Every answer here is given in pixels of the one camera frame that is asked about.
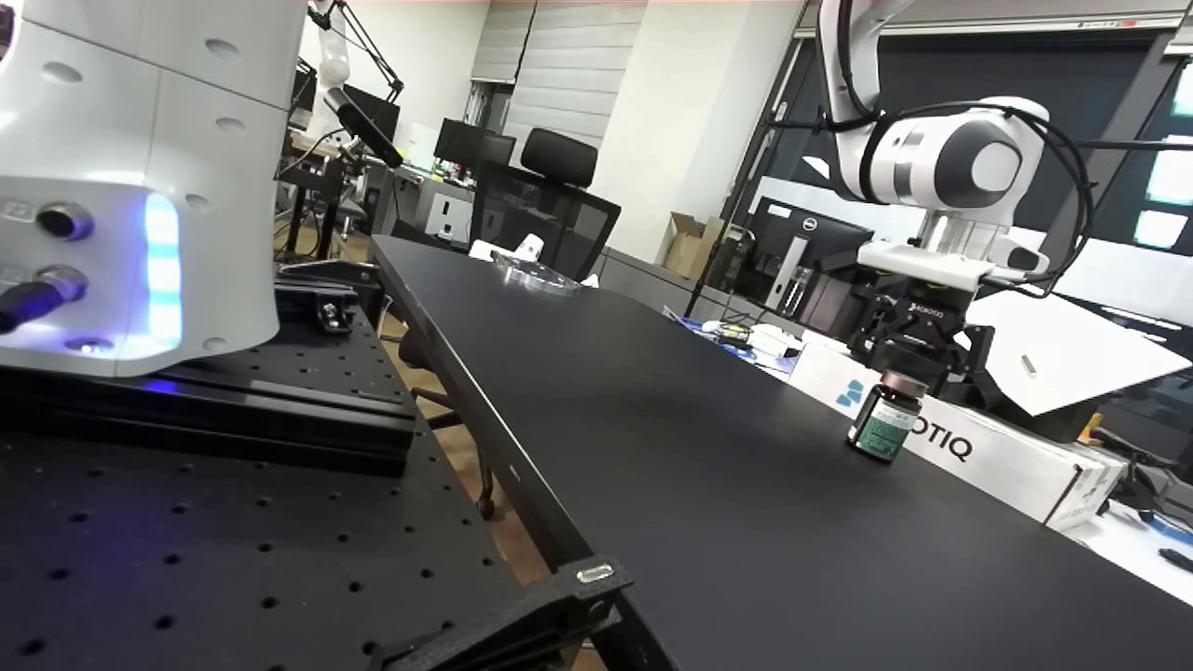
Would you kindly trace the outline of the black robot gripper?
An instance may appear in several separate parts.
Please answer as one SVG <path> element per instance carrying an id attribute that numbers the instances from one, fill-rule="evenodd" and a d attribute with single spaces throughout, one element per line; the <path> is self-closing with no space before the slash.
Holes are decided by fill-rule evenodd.
<path id="1" fill-rule="evenodd" d="M 860 316 L 847 336 L 851 354 L 875 372 L 927 382 L 936 398 L 955 398 L 957 384 L 990 352 L 990 329 L 965 322 L 969 291 L 882 276 L 857 297 Z"/>

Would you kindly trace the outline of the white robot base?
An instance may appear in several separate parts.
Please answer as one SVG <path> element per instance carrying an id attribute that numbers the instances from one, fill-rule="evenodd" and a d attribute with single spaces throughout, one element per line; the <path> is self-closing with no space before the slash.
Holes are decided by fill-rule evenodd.
<path id="1" fill-rule="evenodd" d="M 146 378 L 269 343 L 304 0 L 0 16 L 0 367 Z"/>

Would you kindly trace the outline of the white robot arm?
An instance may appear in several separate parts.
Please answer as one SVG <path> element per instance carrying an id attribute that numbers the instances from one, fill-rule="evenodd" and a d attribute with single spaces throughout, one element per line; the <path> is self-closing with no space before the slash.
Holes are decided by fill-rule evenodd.
<path id="1" fill-rule="evenodd" d="M 969 329 L 969 302 L 990 291 L 1044 297 L 1081 250 L 1024 245 L 1009 234 L 1044 153 L 1088 194 L 1081 149 L 1031 97 L 973 97 L 886 108 L 878 99 L 878 32 L 912 0 L 819 0 L 836 189 L 865 204 L 918 210 L 901 244 L 860 244 L 857 266 L 878 276 L 851 352 L 896 378 L 942 392 L 973 378 L 990 346 Z"/>

